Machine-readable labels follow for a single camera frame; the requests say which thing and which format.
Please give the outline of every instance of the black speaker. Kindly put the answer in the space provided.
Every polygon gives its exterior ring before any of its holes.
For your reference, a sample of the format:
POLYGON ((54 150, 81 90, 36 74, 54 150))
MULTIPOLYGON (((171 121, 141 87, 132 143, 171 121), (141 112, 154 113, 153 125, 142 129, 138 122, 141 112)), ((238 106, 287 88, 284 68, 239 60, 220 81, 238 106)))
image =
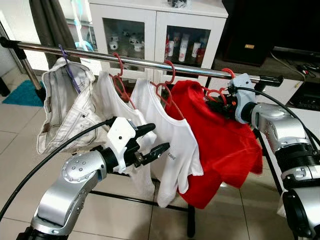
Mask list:
POLYGON ((229 18, 223 35, 223 60, 261 66, 283 24, 286 1, 225 0, 229 18))

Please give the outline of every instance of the metal pole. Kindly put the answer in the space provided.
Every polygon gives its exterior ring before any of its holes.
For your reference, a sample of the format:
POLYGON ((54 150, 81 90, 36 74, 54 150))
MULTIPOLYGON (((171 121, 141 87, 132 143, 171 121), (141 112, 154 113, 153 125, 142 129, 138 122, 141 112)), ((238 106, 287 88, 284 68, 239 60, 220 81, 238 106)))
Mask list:
MULTIPOLYGON (((18 42, 17 46, 20 49, 24 49, 24 50, 38 51, 38 52, 62 56, 61 50, 58 47, 43 46, 40 44, 27 43, 27 42, 18 42)), ((115 63, 118 62, 118 59, 115 56, 110 54, 81 51, 81 50, 70 49, 70 48, 66 48, 64 49, 64 51, 69 56, 86 58, 86 59, 95 59, 95 60, 100 60, 105 62, 115 62, 115 63)), ((172 71, 171 66, 163 62, 141 60, 141 59, 130 58, 130 57, 121 57, 121 61, 124 64, 130 65, 130 66, 146 67, 150 69, 157 69, 157 70, 164 70, 164 71, 172 71)), ((174 68, 175 68, 175 71, 178 73, 185 73, 185 74, 192 74, 192 75, 199 75, 199 76, 213 77, 213 78, 220 78, 220 79, 231 79, 231 75, 224 71, 217 71, 217 70, 200 68, 200 67, 184 66, 184 65, 178 65, 178 64, 175 64, 174 68)), ((258 83, 260 81, 259 76, 249 75, 249 77, 253 83, 258 83)))
POLYGON ((24 67, 24 69, 26 71, 26 74, 29 76, 30 81, 33 83, 35 89, 36 90, 41 90, 42 86, 40 85, 34 70, 30 66, 30 63, 29 63, 28 59, 26 59, 26 58, 25 59, 21 59, 20 61, 21 61, 22 66, 24 67))

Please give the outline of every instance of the cabinet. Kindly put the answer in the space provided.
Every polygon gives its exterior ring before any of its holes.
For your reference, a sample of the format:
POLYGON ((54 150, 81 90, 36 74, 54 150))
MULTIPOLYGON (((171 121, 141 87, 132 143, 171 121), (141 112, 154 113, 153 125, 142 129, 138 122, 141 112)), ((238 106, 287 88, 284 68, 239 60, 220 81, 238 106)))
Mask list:
MULTIPOLYGON (((166 0, 89 0, 100 53, 210 69, 228 17, 219 0, 193 0, 190 8, 173 8, 166 0)), ((119 72, 117 63, 102 62, 103 70, 119 72)), ((124 78, 147 78, 155 83, 171 73, 125 66, 124 78)), ((207 77, 177 73, 175 80, 207 77)))

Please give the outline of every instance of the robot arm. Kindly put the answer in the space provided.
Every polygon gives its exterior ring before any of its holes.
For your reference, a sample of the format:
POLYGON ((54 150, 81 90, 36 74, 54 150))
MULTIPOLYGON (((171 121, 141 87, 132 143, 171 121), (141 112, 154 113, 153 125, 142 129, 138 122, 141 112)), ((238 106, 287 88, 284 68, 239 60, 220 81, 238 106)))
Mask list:
POLYGON ((235 119, 249 123, 263 133, 281 169, 281 179, 288 191, 282 196, 286 218, 299 237, 320 237, 320 156, 313 149, 304 126, 277 105, 256 103, 255 93, 236 90, 253 89, 247 74, 230 81, 229 92, 236 97, 235 119))
POLYGON ((155 129, 153 123, 135 126, 118 117, 107 134, 107 148, 77 154, 62 166, 60 176, 45 192, 31 221, 18 240, 66 240, 84 207, 88 193, 107 177, 134 164, 137 168, 157 159, 169 147, 163 143, 142 155, 138 137, 155 129))

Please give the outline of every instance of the wire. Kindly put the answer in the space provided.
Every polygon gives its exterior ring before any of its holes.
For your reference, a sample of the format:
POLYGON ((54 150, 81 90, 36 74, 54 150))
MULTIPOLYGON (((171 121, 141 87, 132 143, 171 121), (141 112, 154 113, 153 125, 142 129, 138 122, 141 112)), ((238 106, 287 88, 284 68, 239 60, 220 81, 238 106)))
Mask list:
POLYGON ((303 77, 303 84, 305 84, 305 82, 306 82, 307 79, 306 79, 306 76, 305 76, 303 73, 301 73, 301 72, 299 72, 298 70, 292 68, 291 66, 289 66, 288 64, 286 64, 284 61, 281 61, 280 59, 276 58, 275 55, 273 55, 272 52, 270 52, 270 54, 271 54, 271 56, 272 56, 275 60, 277 60, 279 63, 281 63, 282 65, 286 66, 288 69, 291 69, 292 71, 296 72, 297 74, 300 74, 300 75, 303 77))
POLYGON ((266 97, 267 99, 270 99, 271 101, 275 102, 276 104, 278 104, 279 106, 281 106, 283 109, 285 109, 289 114, 291 114, 294 118, 298 119, 300 121, 300 123, 302 124, 307 136, 309 137, 309 140, 311 142, 311 145, 313 147, 314 150, 317 150, 317 146, 315 144, 315 142, 313 141, 313 139, 316 141, 316 143, 320 146, 320 140, 317 138, 317 136, 311 132, 306 125, 301 121, 301 119, 293 112, 291 111, 287 106, 285 106, 283 103, 281 103, 280 101, 278 101, 277 99, 273 98, 272 96, 262 92, 262 91, 258 91, 252 88, 247 88, 247 87, 235 87, 235 90, 245 90, 245 91, 249 91, 249 92, 254 92, 256 94, 260 94, 264 97, 266 97))
POLYGON ((13 202, 17 194, 20 192, 20 190, 23 188, 23 186, 28 182, 28 180, 43 166, 45 165, 50 159, 52 159, 58 152, 60 152, 63 148, 65 148, 68 144, 72 143, 77 138, 81 137, 84 134, 87 134, 88 132, 97 129, 103 125, 111 125, 115 121, 115 118, 108 119, 106 121, 100 122, 92 127, 89 127, 88 129, 78 133, 74 137, 70 138, 66 142, 64 142, 61 146, 56 148, 52 153, 50 153, 49 156, 47 156, 44 160, 42 160, 34 169, 32 169, 27 176, 20 182, 20 184, 16 187, 14 192, 11 194, 9 199, 6 201, 5 205, 0 211, 0 222, 2 218, 4 217, 7 209, 9 208, 10 204, 13 202))

